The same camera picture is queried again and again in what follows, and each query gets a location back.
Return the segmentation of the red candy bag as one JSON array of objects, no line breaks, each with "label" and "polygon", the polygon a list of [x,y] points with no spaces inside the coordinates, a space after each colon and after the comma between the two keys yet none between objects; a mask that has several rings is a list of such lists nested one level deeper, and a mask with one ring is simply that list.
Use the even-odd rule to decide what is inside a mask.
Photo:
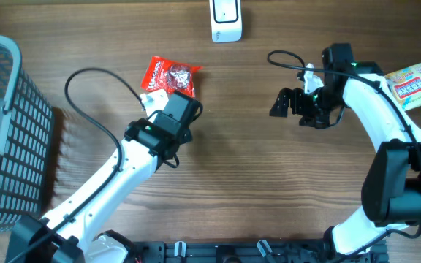
[{"label": "red candy bag", "polygon": [[145,71],[140,87],[148,92],[165,90],[168,94],[176,91],[191,98],[195,97],[193,76],[202,66],[194,66],[171,61],[161,56],[153,56]]}]

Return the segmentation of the cream wet wipes pack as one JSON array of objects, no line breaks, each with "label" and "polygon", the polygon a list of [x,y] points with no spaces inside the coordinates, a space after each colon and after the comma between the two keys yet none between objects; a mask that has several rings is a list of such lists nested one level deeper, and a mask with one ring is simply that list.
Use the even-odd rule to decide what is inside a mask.
[{"label": "cream wet wipes pack", "polygon": [[386,74],[385,79],[403,110],[421,107],[421,62]]}]

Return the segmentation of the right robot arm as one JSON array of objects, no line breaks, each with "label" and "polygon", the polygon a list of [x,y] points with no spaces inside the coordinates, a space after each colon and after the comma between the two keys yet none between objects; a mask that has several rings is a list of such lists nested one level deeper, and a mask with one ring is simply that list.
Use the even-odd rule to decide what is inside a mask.
[{"label": "right robot arm", "polygon": [[321,262],[373,256],[390,235],[421,235],[421,128],[394,99],[383,71],[354,59],[348,43],[322,51],[322,67],[296,66],[302,88],[283,88],[270,116],[299,115],[301,126],[335,126],[334,110],[352,110],[366,130],[375,156],[361,188],[361,204],[344,222],[330,227],[318,250]]}]

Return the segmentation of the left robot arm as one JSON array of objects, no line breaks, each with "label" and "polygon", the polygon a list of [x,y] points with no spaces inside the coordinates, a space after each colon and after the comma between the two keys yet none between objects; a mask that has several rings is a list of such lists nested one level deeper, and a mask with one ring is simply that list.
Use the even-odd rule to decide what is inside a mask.
[{"label": "left robot arm", "polygon": [[7,262],[140,262],[134,244],[100,228],[162,164],[177,167],[202,104],[175,92],[147,118],[131,122],[117,149],[71,197],[40,219],[24,216],[10,235]]}]

